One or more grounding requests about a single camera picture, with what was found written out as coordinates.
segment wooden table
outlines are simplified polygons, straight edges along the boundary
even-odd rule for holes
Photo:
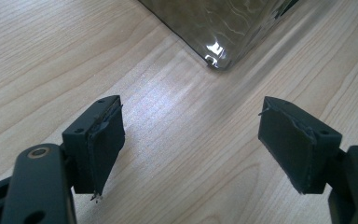
[[[121,95],[126,144],[79,223],[329,223],[257,139],[264,96],[358,145],[358,1],[306,1],[229,72],[206,67],[135,0],[0,1],[0,179]]]

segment glass object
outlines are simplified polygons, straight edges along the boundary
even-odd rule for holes
[[[298,0],[139,0],[208,65],[226,70]]]

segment metal bolt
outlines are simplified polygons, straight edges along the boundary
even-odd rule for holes
[[[28,158],[38,159],[38,158],[46,156],[49,152],[50,152],[49,147],[38,147],[28,153]]]

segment black plastic bracket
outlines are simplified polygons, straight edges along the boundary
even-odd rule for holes
[[[101,195],[124,145],[118,95],[91,105],[63,133],[61,146],[24,150],[0,181],[0,223],[76,223],[71,187]]]
[[[299,193],[321,194],[325,184],[333,223],[358,223],[358,146],[339,148],[342,135],[287,101],[266,97],[258,138]]]

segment wood grain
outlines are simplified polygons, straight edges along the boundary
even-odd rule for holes
[[[0,1],[0,179],[93,101],[122,97],[126,144],[79,223],[329,223],[257,140],[263,98],[358,145],[358,1],[305,1],[217,73],[135,0]]]

